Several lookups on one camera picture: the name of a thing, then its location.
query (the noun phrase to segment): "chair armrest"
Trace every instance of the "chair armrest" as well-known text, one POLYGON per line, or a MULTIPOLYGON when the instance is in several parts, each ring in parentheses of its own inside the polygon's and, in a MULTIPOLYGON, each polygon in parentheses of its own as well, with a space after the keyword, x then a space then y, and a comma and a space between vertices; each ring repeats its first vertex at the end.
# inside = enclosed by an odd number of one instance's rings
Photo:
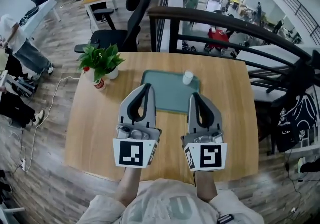
POLYGON ((97 9, 93 12, 93 14, 113 14, 115 12, 114 9, 111 8, 103 8, 103 9, 97 9))
MULTIPOLYGON (((94 48, 99 49, 100 48, 100 44, 91 44, 91 46, 93 46, 94 48)), ((84 53, 85 50, 84 48, 87 47, 87 45, 76 45, 74 51, 76 53, 84 53)))

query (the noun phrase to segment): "cup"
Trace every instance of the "cup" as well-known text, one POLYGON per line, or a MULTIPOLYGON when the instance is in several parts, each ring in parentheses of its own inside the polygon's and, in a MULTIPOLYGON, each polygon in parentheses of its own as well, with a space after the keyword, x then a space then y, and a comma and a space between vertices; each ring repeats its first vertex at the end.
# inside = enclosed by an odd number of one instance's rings
POLYGON ((184 85, 189 85, 191 83, 191 81, 193 80, 193 78, 194 78, 194 74, 191 71, 187 70, 183 75, 182 81, 183 81, 184 85))

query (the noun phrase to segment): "small bottle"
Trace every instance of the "small bottle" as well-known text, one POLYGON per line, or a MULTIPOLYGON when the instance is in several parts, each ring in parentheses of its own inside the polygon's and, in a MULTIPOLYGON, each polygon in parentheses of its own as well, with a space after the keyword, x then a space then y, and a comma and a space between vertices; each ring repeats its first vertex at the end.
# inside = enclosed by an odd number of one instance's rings
POLYGON ((89 81, 92 82, 92 84, 98 89, 99 91, 103 91, 106 88, 106 83, 105 81, 101 78, 100 80, 95 81, 95 69, 85 67, 83 68, 84 73, 86 77, 88 78, 89 81))

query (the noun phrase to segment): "wooden floor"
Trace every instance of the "wooden floor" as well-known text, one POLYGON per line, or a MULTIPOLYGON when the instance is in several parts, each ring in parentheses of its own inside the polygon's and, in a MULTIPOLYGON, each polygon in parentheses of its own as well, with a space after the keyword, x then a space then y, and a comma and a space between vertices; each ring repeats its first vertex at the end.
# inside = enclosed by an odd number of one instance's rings
MULTIPOLYGON (((48 108, 61 78, 79 77, 77 59, 74 53, 76 44, 87 43, 92 33, 90 20, 79 2, 58 0, 57 10, 62 18, 57 22, 52 14, 37 29, 34 37, 36 46, 54 64, 51 77, 45 76, 31 101, 35 109, 48 108)), ((126 29, 130 13, 125 3, 119 4, 119 10, 112 15, 116 28, 126 29)), ((148 19, 142 22, 140 51, 150 51, 150 29, 148 19)), ((64 165, 66 131, 74 93, 78 81, 69 79, 61 83, 50 116, 38 129, 33 153, 32 167, 28 173, 18 169, 14 176, 8 177, 13 186, 13 200, 26 211, 17 218, 26 224, 66 224, 75 223, 88 207, 96 194, 112 194, 116 183, 98 178, 64 165)), ((5 118, 0 118, 0 168, 14 171, 20 163, 21 144, 17 136, 9 138, 12 131, 21 135, 21 131, 10 128, 5 118)), ((26 147, 27 166, 33 144, 35 127, 23 132, 23 145, 26 147)), ((298 212, 291 218, 295 224, 303 223, 320 206, 319 182, 298 183, 295 192, 292 181, 284 169, 284 156, 277 154, 267 157, 268 142, 260 143, 259 173, 237 181, 217 183, 219 190, 232 189, 245 203, 261 213, 267 224, 292 223, 286 218, 292 207, 300 205, 298 212)), ((317 152, 304 155, 311 161, 317 152)), ((292 154, 290 158, 290 176, 296 180, 299 175, 294 168, 302 154, 292 154)), ((305 179, 320 179, 319 173, 310 173, 305 179)))

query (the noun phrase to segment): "green tray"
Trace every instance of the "green tray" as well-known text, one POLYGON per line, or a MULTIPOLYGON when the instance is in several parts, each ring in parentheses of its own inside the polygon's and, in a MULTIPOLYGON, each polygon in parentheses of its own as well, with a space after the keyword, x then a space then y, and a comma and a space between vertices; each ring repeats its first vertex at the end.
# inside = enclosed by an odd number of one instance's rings
POLYGON ((157 110, 188 113, 190 97, 195 92, 199 93, 200 81, 195 76, 189 85, 184 85, 183 77, 181 73, 146 70, 141 85, 150 83, 153 86, 157 110))

